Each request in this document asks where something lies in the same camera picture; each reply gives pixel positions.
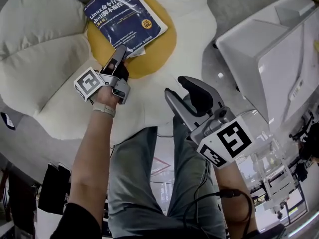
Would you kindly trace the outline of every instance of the blue book cover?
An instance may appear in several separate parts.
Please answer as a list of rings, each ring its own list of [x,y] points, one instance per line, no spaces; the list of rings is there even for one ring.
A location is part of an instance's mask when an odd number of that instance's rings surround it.
[[[159,26],[140,0],[91,0],[84,12],[115,49],[127,46],[126,58],[167,29],[161,20],[166,29]]]

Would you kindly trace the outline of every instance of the yellow cushion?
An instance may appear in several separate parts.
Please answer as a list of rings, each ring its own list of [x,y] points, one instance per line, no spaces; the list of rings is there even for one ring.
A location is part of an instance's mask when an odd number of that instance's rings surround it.
[[[156,0],[144,1],[168,26],[168,30],[145,46],[145,55],[127,59],[130,78],[141,78],[156,72],[165,64],[176,46],[176,30],[167,11]],[[91,21],[88,25],[88,40],[93,56],[104,66],[113,54],[114,48]]]

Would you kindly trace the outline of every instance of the wristband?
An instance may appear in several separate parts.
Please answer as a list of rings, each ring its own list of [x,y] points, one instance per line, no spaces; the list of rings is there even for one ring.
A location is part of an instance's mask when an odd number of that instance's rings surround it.
[[[116,113],[112,107],[105,105],[105,104],[102,104],[102,103],[99,103],[99,102],[94,102],[93,110],[107,113],[107,114],[111,115],[112,118],[114,118],[115,113]]]

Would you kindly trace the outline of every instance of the hand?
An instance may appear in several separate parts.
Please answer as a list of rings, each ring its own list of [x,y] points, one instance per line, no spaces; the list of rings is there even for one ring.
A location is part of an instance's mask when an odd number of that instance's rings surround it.
[[[103,86],[99,89],[96,101],[116,109],[116,105],[120,98],[113,95],[112,87]]]

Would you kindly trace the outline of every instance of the grey pants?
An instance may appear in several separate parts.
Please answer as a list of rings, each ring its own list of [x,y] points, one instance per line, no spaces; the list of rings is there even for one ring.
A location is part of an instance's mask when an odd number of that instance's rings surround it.
[[[174,123],[175,182],[167,216],[162,213],[150,186],[157,127],[145,128],[116,146],[110,160],[109,228],[114,238],[141,236],[142,231],[182,229],[183,215],[194,200],[194,192],[205,170],[205,159],[186,140],[186,127]],[[213,193],[211,177],[200,188],[198,197]],[[224,218],[215,197],[199,202],[198,221],[208,235],[226,238]],[[195,207],[187,214],[187,225],[197,228]]]

